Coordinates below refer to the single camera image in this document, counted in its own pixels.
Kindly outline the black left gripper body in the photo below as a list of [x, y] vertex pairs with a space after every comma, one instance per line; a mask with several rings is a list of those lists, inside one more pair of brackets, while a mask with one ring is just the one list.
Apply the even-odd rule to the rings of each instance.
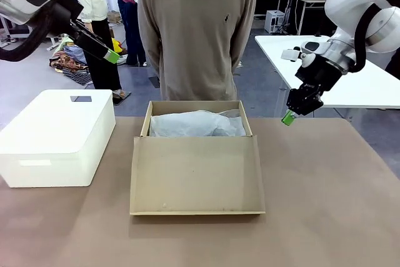
[[49, 13], [48, 35], [81, 35], [82, 26], [77, 25], [77, 18], [83, 6], [78, 0], [51, 0], [46, 4]]

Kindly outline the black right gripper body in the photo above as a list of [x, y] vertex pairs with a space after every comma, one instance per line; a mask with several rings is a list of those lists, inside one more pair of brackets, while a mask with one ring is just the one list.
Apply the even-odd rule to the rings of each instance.
[[316, 56], [307, 67], [301, 66], [295, 74], [304, 84], [320, 86], [323, 91], [330, 91], [341, 76], [342, 72], [322, 56]]

